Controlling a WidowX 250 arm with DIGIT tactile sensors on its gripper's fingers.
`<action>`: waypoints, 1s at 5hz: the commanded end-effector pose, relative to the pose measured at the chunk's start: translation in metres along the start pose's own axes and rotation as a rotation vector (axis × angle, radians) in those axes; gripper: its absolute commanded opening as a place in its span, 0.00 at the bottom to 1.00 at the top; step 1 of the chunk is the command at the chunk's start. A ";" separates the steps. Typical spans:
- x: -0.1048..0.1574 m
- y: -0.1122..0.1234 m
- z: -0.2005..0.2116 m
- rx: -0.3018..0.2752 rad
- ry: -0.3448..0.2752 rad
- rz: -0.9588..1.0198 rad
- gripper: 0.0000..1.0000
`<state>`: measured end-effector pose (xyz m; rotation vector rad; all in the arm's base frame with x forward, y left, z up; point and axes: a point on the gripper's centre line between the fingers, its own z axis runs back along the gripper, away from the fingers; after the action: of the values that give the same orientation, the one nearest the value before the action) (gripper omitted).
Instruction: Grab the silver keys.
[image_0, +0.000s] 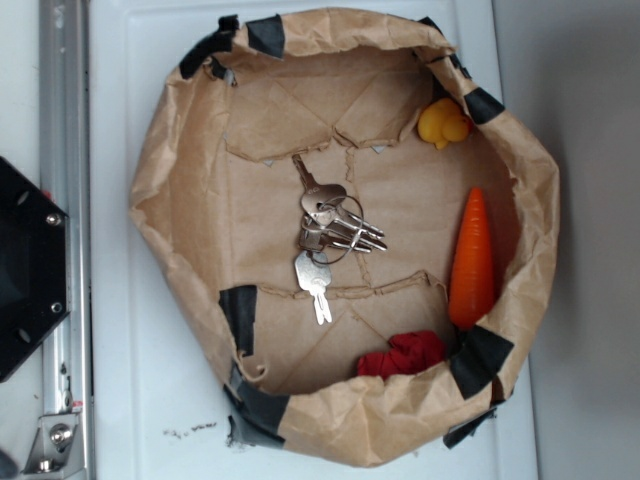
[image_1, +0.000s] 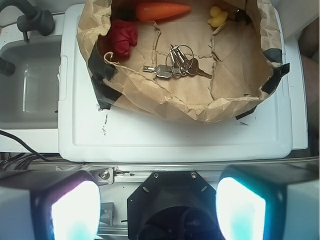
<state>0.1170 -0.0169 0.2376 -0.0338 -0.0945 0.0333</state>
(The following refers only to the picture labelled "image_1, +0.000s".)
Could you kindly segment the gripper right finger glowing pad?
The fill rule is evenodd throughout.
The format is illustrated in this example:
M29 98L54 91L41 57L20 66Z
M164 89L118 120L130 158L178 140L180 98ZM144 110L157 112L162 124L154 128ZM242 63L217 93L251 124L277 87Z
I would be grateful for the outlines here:
M216 215L227 240L318 240L317 165L229 165L216 188Z

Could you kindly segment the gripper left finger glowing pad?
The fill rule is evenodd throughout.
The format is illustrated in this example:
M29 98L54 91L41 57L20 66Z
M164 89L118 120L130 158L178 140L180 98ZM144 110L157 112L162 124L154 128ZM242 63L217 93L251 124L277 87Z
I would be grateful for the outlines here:
M100 189L85 170L0 174L2 240L93 240L100 215Z

